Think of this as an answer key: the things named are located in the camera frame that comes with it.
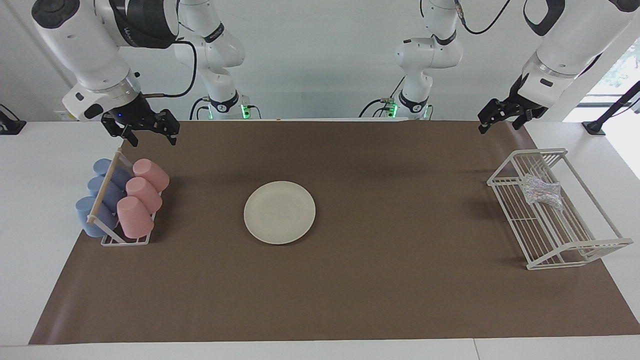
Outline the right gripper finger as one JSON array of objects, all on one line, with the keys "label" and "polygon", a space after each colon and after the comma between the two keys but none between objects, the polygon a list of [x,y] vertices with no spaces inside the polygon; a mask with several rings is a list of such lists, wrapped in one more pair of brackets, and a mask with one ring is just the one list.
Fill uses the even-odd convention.
[{"label": "right gripper finger", "polygon": [[153,121],[150,130],[151,132],[166,137],[167,141],[169,141],[172,146],[176,146],[180,123],[170,110],[162,110],[153,114]]},{"label": "right gripper finger", "polygon": [[102,125],[111,137],[125,139],[131,146],[138,146],[138,138],[134,134],[130,125],[119,126],[111,114],[103,114]]}]

